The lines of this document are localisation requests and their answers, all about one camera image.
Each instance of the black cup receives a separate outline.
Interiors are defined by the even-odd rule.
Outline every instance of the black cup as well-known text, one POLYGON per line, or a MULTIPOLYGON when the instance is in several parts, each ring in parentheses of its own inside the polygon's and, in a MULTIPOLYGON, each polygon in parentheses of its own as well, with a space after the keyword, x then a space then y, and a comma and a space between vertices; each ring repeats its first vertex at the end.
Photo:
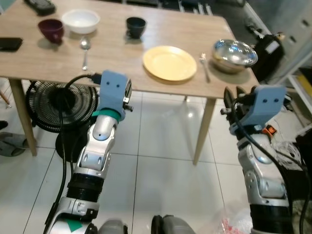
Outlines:
POLYGON ((139 39, 144 33, 146 21, 139 17, 127 19, 127 35, 133 39, 139 39))

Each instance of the yellow plate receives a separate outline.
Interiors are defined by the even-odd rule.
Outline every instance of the yellow plate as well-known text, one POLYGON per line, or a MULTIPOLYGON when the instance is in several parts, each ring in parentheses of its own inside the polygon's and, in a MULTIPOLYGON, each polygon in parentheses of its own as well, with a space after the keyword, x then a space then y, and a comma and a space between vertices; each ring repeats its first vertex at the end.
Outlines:
POLYGON ((143 64, 154 76, 170 81, 189 79, 197 70, 194 58, 173 46, 159 46, 148 50, 143 56, 143 64))

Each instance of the wooden table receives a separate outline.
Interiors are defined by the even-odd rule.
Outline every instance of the wooden table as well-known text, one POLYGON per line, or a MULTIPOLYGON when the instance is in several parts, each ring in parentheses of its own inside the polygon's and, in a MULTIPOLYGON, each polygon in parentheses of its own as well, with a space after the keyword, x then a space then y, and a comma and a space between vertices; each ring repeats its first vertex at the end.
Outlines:
MULTIPOLYGON (((199 160, 215 100, 223 98, 228 86, 235 92, 237 85, 250 91, 257 81, 250 69, 239 75, 226 75, 208 65, 210 82, 198 57, 204 52, 207 59, 212 45, 218 39, 233 39, 222 17, 202 16, 169 10, 137 7, 92 0, 53 0, 57 6, 54 15, 38 17, 22 0, 17 0, 0 16, 0 37, 22 37, 23 45, 15 53, 0 53, 0 76, 8 77, 19 118, 33 155, 36 155, 35 139, 30 118, 25 107, 21 79, 51 82, 68 82, 82 74, 83 51, 79 48, 80 35, 67 32, 60 47, 51 45, 37 29, 43 19, 60 19, 62 14, 75 8, 97 12, 101 21, 96 32, 90 35, 92 48, 88 53, 89 69, 102 72, 110 69, 125 73, 132 80, 133 90, 198 96, 207 98, 197 140, 194 164, 199 160), (125 20, 131 16, 147 20, 142 41, 127 40, 125 20), (171 45, 190 53, 197 61, 197 73, 190 81, 172 85, 151 78, 142 66, 143 53, 154 46, 171 45)), ((94 86, 82 79, 78 84, 94 86)))

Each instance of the white bowl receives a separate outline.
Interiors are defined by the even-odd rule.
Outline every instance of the white bowl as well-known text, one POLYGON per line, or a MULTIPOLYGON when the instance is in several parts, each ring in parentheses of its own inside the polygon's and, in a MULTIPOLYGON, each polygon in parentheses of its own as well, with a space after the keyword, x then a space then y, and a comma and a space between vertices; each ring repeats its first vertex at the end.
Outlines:
POLYGON ((90 10, 75 9, 66 12, 62 21, 71 31, 78 34, 88 34, 96 30, 100 17, 90 10))

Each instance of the spoon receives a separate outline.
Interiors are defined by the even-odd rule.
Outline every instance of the spoon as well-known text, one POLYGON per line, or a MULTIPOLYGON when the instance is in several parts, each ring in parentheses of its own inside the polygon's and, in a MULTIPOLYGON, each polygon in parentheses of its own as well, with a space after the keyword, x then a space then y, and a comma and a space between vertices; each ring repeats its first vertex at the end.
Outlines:
POLYGON ((210 79, 209 79, 209 76, 208 76, 208 73, 207 73, 207 70, 206 70, 206 61, 207 60, 206 60, 206 54, 205 53, 201 53, 201 55, 199 57, 199 61, 200 61, 201 64, 203 64, 207 81, 210 82, 210 79))
POLYGON ((84 50, 84 59, 82 64, 83 71, 88 70, 87 65, 87 51, 91 48, 91 42, 87 37, 82 37, 80 40, 80 48, 84 50))

